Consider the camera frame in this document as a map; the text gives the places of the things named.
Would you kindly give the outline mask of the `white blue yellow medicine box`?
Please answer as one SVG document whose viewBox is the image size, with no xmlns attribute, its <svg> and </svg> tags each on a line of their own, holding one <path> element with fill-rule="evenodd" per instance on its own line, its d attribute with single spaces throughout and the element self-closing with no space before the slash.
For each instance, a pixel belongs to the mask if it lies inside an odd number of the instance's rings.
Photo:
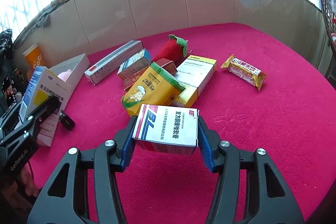
<svg viewBox="0 0 336 224">
<path fill-rule="evenodd" d="M 35 68 L 26 88 L 19 110 L 20 121 L 28 118 L 45 100 L 57 97 L 60 106 L 41 125 L 37 136 L 38 144 L 50 147 L 59 123 L 60 112 L 70 98 L 71 86 L 44 66 Z"/>
</svg>

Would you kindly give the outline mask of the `white red BL medicine box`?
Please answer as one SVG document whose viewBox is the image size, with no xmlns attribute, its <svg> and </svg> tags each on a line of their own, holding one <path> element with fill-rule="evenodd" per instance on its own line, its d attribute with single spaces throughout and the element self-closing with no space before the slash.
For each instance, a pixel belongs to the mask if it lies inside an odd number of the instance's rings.
<svg viewBox="0 0 336 224">
<path fill-rule="evenodd" d="M 198 146 L 198 114 L 193 108 L 143 104 L 132 138 L 144 150 L 192 155 Z"/>
</svg>

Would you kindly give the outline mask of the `grey liquid sealant box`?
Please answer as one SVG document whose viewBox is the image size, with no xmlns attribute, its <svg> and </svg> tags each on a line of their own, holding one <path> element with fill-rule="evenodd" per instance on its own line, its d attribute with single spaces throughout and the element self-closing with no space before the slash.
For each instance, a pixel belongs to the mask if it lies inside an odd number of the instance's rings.
<svg viewBox="0 0 336 224">
<path fill-rule="evenodd" d="M 141 40 L 131 40 L 120 46 L 85 71 L 85 77 L 94 85 L 99 84 L 120 65 L 137 52 L 143 50 Z"/>
</svg>

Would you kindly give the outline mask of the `yellow green carton box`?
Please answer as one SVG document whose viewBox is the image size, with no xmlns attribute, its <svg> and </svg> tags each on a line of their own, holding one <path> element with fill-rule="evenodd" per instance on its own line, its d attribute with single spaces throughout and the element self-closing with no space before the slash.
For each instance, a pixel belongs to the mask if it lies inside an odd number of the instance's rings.
<svg viewBox="0 0 336 224">
<path fill-rule="evenodd" d="M 141 105 L 169 106 L 185 87 L 166 69 L 152 63 L 121 98 L 129 116 L 138 115 Z"/>
</svg>

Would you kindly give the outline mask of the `red Sequoia cigarette box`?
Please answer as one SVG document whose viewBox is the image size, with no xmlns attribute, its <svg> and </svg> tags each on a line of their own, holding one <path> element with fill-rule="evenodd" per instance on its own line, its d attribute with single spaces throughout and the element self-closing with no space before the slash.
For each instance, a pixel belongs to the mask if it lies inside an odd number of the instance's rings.
<svg viewBox="0 0 336 224">
<path fill-rule="evenodd" d="M 177 73 L 177 68 L 175 66 L 175 63 L 171 60 L 161 58 L 155 62 L 157 65 L 159 65 L 161 68 L 168 71 L 171 75 L 174 75 Z M 127 92 L 133 84 L 139 79 L 139 77 L 147 70 L 148 67 L 145 67 L 141 69 L 140 71 L 137 71 L 136 73 L 133 73 L 131 76 L 129 76 L 124 82 L 123 82 L 123 89 L 125 92 Z"/>
</svg>

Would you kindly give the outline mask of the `white yellow Glucophage box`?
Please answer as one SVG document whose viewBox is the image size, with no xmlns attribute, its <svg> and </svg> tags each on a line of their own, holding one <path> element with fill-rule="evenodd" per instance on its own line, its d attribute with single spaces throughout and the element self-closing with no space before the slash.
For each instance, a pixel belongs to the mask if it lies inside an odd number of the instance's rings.
<svg viewBox="0 0 336 224">
<path fill-rule="evenodd" d="M 217 60 L 189 55 L 174 77 L 185 90 L 173 101 L 172 106 L 191 107 L 204 90 L 216 70 Z"/>
</svg>

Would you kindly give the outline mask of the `gold red snack bar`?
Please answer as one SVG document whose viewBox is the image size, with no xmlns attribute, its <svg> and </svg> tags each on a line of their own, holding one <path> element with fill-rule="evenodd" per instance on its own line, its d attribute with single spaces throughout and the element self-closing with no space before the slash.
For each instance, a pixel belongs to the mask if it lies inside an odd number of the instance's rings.
<svg viewBox="0 0 336 224">
<path fill-rule="evenodd" d="M 263 82 L 266 78 L 266 74 L 263 71 L 237 58 L 234 54 L 228 57 L 220 68 L 227 69 L 229 72 L 243 79 L 245 82 L 256 87 L 258 91 L 261 90 Z"/>
</svg>

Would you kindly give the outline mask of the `pink fluffy ball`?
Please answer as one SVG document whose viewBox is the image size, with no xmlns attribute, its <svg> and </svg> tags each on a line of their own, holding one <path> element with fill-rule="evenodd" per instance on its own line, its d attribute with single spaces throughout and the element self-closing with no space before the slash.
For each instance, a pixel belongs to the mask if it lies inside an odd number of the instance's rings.
<svg viewBox="0 0 336 224">
<path fill-rule="evenodd" d="M 63 80 L 64 82 L 66 82 L 67 79 L 70 77 L 71 73 L 72 73 L 72 70 L 71 70 L 71 69 L 68 69 L 67 71 L 58 74 L 58 77 L 59 77 L 61 80 Z"/>
</svg>

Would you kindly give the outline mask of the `white cardboard tray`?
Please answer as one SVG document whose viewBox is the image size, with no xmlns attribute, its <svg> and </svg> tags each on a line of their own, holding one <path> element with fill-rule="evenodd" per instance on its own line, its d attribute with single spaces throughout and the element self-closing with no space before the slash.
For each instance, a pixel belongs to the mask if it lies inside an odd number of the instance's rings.
<svg viewBox="0 0 336 224">
<path fill-rule="evenodd" d="M 50 70 L 58 76 L 58 74 L 71 69 L 72 73 L 65 83 L 71 87 L 71 92 L 73 92 L 83 77 L 84 72 L 89 68 L 89 65 L 89 59 L 84 53 L 63 61 L 62 63 L 51 67 Z"/>
</svg>

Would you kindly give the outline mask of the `orange paper cup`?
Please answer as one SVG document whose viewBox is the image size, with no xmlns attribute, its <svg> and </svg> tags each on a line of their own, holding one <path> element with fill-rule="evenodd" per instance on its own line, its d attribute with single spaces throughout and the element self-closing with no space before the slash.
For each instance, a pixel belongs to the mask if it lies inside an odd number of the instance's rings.
<svg viewBox="0 0 336 224">
<path fill-rule="evenodd" d="M 28 62 L 30 69 L 29 72 L 33 73 L 37 67 L 46 67 L 46 61 L 42 56 L 42 52 L 37 44 L 33 44 L 23 53 L 26 61 Z"/>
</svg>

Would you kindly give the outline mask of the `black plastic bag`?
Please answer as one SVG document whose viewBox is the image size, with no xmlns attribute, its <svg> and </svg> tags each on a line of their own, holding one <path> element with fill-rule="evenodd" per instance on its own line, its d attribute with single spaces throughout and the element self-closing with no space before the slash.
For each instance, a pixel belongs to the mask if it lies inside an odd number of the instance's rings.
<svg viewBox="0 0 336 224">
<path fill-rule="evenodd" d="M 7 29 L 0 33 L 0 50 L 1 50 L 1 57 L 5 57 L 8 60 L 13 58 L 13 30 Z"/>
</svg>

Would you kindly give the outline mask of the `small blue white box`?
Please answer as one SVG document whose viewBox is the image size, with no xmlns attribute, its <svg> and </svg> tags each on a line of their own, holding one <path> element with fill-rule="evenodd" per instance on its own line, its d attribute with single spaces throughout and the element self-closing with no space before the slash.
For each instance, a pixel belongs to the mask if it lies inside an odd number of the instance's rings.
<svg viewBox="0 0 336 224">
<path fill-rule="evenodd" d="M 125 80 L 150 65 L 151 55 L 147 49 L 142 49 L 120 65 L 117 75 Z"/>
</svg>

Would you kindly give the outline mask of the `grey cloth on sill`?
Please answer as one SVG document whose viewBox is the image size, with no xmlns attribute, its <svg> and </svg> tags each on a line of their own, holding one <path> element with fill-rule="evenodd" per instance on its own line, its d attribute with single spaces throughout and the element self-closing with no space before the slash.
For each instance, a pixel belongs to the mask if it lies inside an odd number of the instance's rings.
<svg viewBox="0 0 336 224">
<path fill-rule="evenodd" d="M 32 34 L 37 28 L 45 28 L 51 24 L 50 14 L 55 11 L 61 4 L 48 6 L 43 11 L 38 13 L 36 17 L 24 28 L 16 40 L 22 43 L 27 36 Z"/>
</svg>

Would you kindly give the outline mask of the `red plush strawberry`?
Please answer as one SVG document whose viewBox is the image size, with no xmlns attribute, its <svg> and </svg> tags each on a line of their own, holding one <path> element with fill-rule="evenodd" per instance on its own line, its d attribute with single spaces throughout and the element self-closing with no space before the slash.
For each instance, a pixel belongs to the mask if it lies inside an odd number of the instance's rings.
<svg viewBox="0 0 336 224">
<path fill-rule="evenodd" d="M 169 41 L 161 47 L 156 56 L 152 58 L 152 61 L 156 62 L 160 59 L 167 59 L 177 64 L 183 60 L 187 54 L 188 41 L 175 35 L 169 35 Z"/>
</svg>

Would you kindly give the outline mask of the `wicker hanging chair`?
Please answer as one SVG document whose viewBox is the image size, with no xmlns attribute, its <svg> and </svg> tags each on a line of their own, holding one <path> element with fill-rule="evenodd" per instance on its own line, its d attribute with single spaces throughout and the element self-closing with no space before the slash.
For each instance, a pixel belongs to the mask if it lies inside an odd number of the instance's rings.
<svg viewBox="0 0 336 224">
<path fill-rule="evenodd" d="M 328 46 L 335 57 L 335 0 L 320 0 L 323 20 L 328 36 Z"/>
</svg>

